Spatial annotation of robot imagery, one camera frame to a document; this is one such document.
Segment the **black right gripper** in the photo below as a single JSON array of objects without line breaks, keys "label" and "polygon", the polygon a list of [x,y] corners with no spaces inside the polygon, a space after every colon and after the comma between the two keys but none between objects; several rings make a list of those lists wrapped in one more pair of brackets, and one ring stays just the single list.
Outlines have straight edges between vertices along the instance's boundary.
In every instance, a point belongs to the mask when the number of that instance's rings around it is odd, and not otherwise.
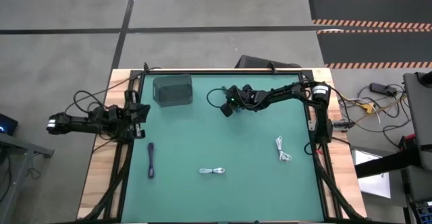
[{"label": "black right gripper", "polygon": [[251,111],[260,111],[266,106],[263,103],[267,97],[267,92],[264,90],[253,90],[249,84],[238,90],[236,85],[229,87],[225,91],[226,99],[240,99],[239,107]]}]

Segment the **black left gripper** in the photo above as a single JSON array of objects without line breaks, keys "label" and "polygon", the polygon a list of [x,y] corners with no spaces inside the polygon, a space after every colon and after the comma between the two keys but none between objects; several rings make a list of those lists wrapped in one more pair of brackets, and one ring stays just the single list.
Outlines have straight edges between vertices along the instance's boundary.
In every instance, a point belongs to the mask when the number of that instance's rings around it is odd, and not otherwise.
[{"label": "black left gripper", "polygon": [[134,123],[145,123],[151,106],[140,103],[132,103],[130,110],[132,112],[130,118],[126,115],[126,110],[112,105],[107,108],[102,108],[101,125],[103,127],[122,127]]}]

